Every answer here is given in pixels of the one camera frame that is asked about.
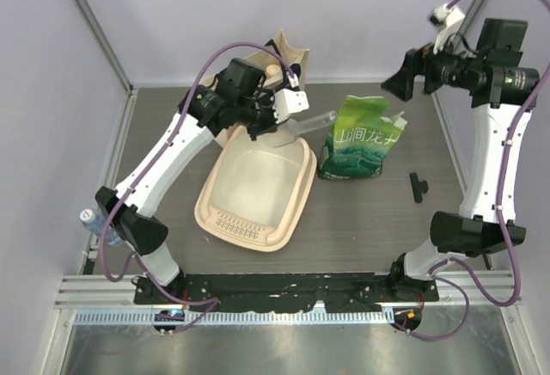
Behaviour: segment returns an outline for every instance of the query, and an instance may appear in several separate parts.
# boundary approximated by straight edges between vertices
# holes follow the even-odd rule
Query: black bracket
[[[412,195],[414,196],[415,203],[422,203],[424,199],[422,198],[422,194],[428,193],[428,182],[426,180],[419,180],[419,175],[417,173],[411,173],[409,174],[409,177],[411,179],[411,186],[412,186]]]

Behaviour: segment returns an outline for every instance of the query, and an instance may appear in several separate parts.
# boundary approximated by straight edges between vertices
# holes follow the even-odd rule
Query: white wall
[[[0,0],[0,372],[38,373],[125,93],[71,0]]]
[[[542,73],[550,61],[550,15],[543,6],[536,0],[490,0],[468,36],[471,45],[477,42],[483,21],[488,16],[529,21],[521,65],[536,68]],[[468,182],[474,151],[470,99],[466,92],[458,89],[441,89],[439,96]],[[542,317],[550,303],[547,283],[550,274],[550,216],[547,204],[550,196],[550,86],[539,95],[537,104],[522,143],[516,178],[516,222],[527,227],[528,233],[526,242],[517,248],[517,253],[522,270],[522,296],[533,319],[531,324],[538,338],[539,355],[545,359],[544,365],[547,366],[550,362],[550,322]],[[494,257],[498,267],[508,267],[506,253]]]
[[[182,85],[219,47],[280,28],[312,49],[311,78],[385,77],[433,39],[425,18],[449,0],[88,1],[134,83]]]

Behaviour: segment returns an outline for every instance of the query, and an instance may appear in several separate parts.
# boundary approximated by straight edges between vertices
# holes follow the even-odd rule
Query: plastic bag
[[[382,116],[388,106],[389,101],[380,96],[345,98],[318,159],[321,179],[369,178],[382,173],[382,161],[406,126],[402,112]]]

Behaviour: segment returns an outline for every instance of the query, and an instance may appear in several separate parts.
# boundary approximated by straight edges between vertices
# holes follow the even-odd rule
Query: gray tabletop
[[[382,94],[378,84],[310,84],[307,118],[338,110],[348,94]],[[140,89],[119,168],[126,177],[168,126],[184,89]],[[400,140],[384,161],[382,176],[369,180],[324,181],[315,178],[297,228],[281,250],[260,253],[226,243],[197,225],[193,208],[221,148],[210,144],[195,157],[166,194],[157,217],[168,226],[168,246],[187,273],[299,273],[388,271],[399,254],[429,236],[438,210],[456,212],[462,200],[449,149],[433,100],[416,95],[391,101],[389,114],[405,111],[408,121]],[[328,129],[306,134],[315,154]],[[429,183],[422,204],[415,204],[409,173]],[[107,254],[113,270],[125,249]],[[481,262],[474,263],[480,267]]]

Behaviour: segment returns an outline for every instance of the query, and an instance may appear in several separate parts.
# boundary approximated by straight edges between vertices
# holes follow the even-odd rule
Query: white container
[[[227,242],[272,252],[288,243],[315,177],[305,140],[273,148],[239,127],[224,147],[195,206],[204,230]]]

